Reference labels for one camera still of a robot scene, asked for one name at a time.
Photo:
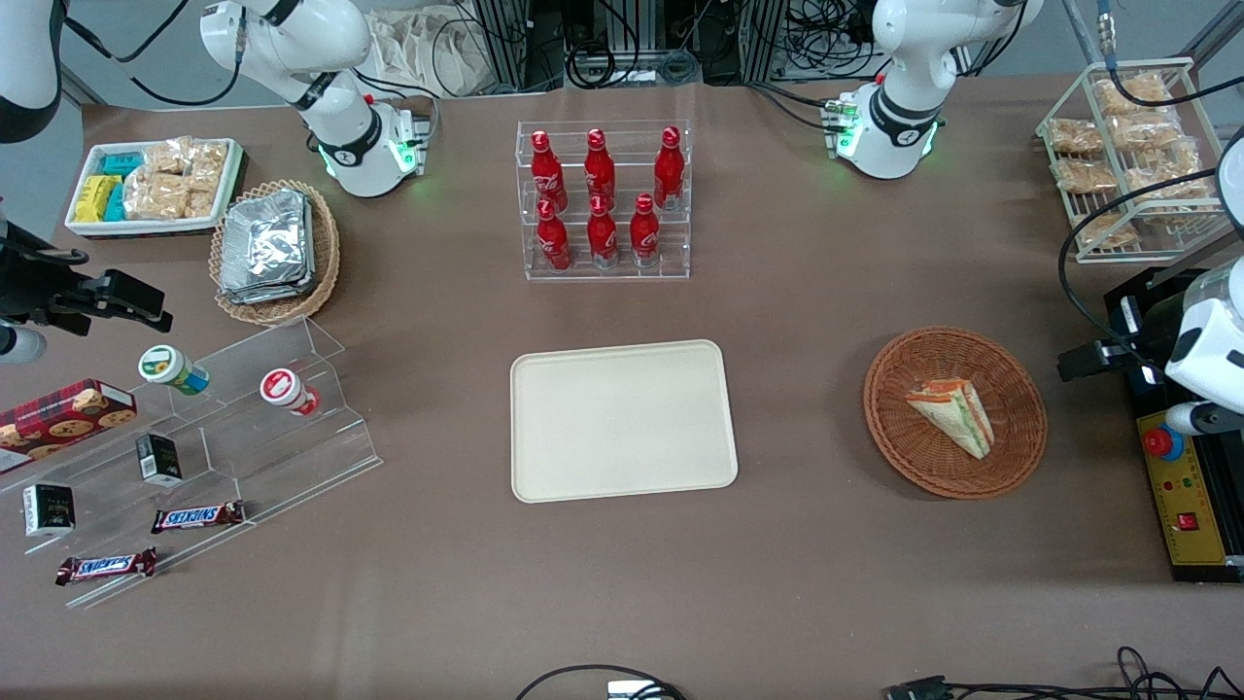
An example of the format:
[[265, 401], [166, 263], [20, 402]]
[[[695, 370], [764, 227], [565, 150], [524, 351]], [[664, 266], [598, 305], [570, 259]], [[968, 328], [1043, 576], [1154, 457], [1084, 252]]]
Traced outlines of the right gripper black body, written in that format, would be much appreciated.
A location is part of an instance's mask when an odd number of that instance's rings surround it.
[[58, 251], [53, 245], [14, 223], [2, 223], [1, 318], [15, 325], [90, 334], [85, 310], [95, 305], [96, 280], [77, 266], [88, 261], [80, 251]]

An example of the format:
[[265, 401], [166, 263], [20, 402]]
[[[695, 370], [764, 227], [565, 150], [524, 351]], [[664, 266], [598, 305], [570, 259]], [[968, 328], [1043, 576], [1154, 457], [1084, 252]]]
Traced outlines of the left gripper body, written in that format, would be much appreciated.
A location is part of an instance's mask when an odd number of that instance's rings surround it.
[[1130, 336], [1131, 349], [1111, 338], [1096, 341], [1102, 371], [1110, 375], [1125, 375], [1133, 385], [1164, 385], [1164, 366], [1171, 361], [1174, 347], [1172, 334]]

